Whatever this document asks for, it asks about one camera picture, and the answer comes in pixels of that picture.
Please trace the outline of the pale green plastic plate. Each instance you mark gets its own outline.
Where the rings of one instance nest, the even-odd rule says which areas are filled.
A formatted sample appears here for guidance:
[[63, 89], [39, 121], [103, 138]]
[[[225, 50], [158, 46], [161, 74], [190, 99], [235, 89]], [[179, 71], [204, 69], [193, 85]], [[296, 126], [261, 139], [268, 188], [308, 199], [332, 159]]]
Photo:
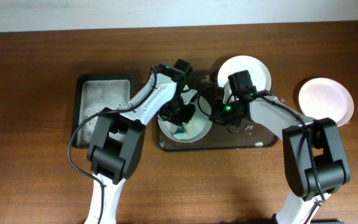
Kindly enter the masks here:
[[158, 118], [158, 125], [162, 132], [171, 140], [181, 143], [195, 142], [205, 136], [212, 126], [212, 122], [209, 118], [201, 112], [199, 106], [204, 106], [203, 110], [207, 114], [211, 114], [211, 107], [209, 103], [201, 96], [200, 102], [198, 102], [198, 92], [196, 90], [189, 90], [188, 88], [186, 93], [182, 93], [181, 97], [183, 99], [184, 105], [195, 105], [196, 111], [188, 124], [184, 124], [183, 127], [188, 133], [186, 139], [176, 139], [173, 137], [173, 132], [176, 130], [177, 125], [169, 123], [168, 121], [162, 121]]

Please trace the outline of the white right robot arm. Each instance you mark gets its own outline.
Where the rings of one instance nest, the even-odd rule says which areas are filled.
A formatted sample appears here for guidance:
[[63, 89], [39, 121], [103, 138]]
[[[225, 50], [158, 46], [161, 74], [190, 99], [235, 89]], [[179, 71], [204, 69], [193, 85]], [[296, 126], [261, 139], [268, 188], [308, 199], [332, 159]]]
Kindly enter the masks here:
[[210, 121], [226, 128], [251, 121], [282, 140], [290, 191], [273, 222], [311, 223], [318, 209], [351, 178], [336, 122], [305, 116], [268, 90], [258, 91], [247, 70], [228, 75], [222, 89], [225, 97], [214, 105]]

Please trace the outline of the cream plastic plate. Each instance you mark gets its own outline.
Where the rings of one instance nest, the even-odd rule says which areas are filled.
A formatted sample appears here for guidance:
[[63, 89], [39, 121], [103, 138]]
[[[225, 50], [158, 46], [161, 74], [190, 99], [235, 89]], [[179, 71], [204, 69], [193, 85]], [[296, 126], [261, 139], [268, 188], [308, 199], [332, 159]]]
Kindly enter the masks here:
[[223, 103], [229, 99], [231, 94], [228, 77], [234, 73], [247, 70], [257, 91], [268, 90], [272, 86], [272, 79], [268, 68], [258, 59], [238, 55], [225, 61], [218, 71], [218, 86], [224, 88]]

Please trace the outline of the pink plastic plate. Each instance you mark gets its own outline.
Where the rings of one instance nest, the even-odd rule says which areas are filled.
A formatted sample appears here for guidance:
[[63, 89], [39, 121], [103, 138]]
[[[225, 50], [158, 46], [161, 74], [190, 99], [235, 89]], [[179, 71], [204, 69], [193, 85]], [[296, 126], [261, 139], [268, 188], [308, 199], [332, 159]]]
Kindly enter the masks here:
[[308, 80], [299, 90], [298, 102], [304, 115], [331, 118], [337, 126], [347, 124], [354, 114], [354, 102], [349, 91], [329, 78]]

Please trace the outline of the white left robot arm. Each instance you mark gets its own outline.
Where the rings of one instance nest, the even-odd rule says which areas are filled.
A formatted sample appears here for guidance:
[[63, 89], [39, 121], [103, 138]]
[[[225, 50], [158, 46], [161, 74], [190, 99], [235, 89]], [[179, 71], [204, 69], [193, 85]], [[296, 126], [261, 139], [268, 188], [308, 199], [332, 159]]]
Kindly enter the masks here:
[[94, 179], [87, 223], [116, 222], [122, 187], [139, 165], [146, 125], [156, 114], [177, 126], [190, 121], [195, 107], [182, 94], [189, 91], [192, 76], [186, 60], [161, 63], [150, 69], [148, 82], [128, 103], [99, 112], [87, 152]]

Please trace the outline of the yellow green sponge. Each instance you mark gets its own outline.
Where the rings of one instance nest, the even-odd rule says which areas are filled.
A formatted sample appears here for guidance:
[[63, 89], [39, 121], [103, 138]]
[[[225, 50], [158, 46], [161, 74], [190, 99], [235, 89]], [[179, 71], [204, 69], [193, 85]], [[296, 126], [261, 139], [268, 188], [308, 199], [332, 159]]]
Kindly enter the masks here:
[[188, 133], [183, 126], [177, 126], [176, 130], [173, 132], [173, 137], [179, 140], [186, 139]]

